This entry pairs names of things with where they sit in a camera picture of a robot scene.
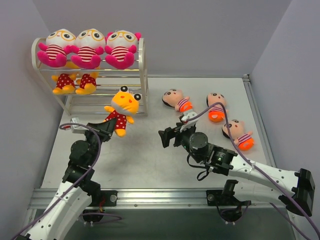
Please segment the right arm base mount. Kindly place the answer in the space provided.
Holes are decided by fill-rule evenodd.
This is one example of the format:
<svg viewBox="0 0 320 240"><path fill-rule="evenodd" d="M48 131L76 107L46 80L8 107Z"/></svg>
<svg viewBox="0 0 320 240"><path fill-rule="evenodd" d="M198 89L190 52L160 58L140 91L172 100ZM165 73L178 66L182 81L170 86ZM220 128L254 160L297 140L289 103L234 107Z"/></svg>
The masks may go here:
<svg viewBox="0 0 320 240"><path fill-rule="evenodd" d="M226 181L222 189L208 189L206 190L206 200L208 206L250 206L250 200L240 201L235 197L235 187L238 187L239 182L235 179Z"/></svg>

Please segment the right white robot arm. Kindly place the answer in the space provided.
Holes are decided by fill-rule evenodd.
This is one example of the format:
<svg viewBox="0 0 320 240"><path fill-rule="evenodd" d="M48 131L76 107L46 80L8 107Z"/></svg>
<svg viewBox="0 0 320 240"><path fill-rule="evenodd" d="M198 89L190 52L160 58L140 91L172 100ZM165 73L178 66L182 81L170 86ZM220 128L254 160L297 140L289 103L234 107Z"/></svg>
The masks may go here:
<svg viewBox="0 0 320 240"><path fill-rule="evenodd" d="M196 127L182 128L178 125L159 130L162 146L167 148L174 140L174 147L183 147L187 158L196 164L207 176L210 173L247 179L258 185L277 190L279 200L285 208L296 215L312 216L315 183L312 173L304 168L298 171L283 170L253 160L245 160L233 150L209 142L203 132Z"/></svg>

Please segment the yellow bear plush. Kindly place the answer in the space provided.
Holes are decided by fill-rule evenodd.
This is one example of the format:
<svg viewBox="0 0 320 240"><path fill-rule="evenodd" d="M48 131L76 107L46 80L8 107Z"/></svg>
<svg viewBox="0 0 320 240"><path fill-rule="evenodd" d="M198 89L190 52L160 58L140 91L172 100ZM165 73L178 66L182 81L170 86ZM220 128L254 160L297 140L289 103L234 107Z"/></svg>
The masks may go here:
<svg viewBox="0 0 320 240"><path fill-rule="evenodd" d="M108 113L104 122L116 119L113 131L118 137L126 135L127 123L134 124L133 116L139 110L141 99L142 95L140 93L133 93L126 85L123 85L112 98L110 106L104 107L104 110Z"/></svg>
<svg viewBox="0 0 320 240"><path fill-rule="evenodd" d="M55 88L52 90L54 95L66 95L75 92L75 81L77 78L77 71L69 73L60 73L52 75L51 79L55 82Z"/></svg>
<svg viewBox="0 0 320 240"><path fill-rule="evenodd" d="M75 93L77 95L89 95L96 91L97 89L97 78L100 74L99 71L80 73L76 71L75 76L79 75L80 78L75 78L75 82L78 84Z"/></svg>

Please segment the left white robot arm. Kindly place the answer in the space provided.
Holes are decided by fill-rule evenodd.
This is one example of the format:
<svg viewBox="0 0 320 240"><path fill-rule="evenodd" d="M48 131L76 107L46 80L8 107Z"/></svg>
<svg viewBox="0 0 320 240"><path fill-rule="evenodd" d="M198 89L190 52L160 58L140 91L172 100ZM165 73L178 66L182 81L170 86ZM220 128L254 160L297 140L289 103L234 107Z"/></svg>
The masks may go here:
<svg viewBox="0 0 320 240"><path fill-rule="evenodd" d="M85 210L101 201L101 186L91 180L102 144L111 139L116 120L101 123L63 123L61 130L83 134L84 140L70 147L67 169L51 202L42 215L18 232L15 240L62 240Z"/></svg>

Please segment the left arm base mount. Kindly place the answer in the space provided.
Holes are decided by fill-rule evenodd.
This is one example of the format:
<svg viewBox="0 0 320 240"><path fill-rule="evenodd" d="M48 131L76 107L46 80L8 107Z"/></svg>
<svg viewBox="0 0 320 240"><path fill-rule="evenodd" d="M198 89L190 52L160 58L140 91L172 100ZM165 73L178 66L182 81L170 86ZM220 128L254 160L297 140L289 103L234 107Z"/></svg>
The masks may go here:
<svg viewBox="0 0 320 240"><path fill-rule="evenodd" d="M92 196L92 202L89 207L115 207L118 200L117 190L100 190Z"/></svg>

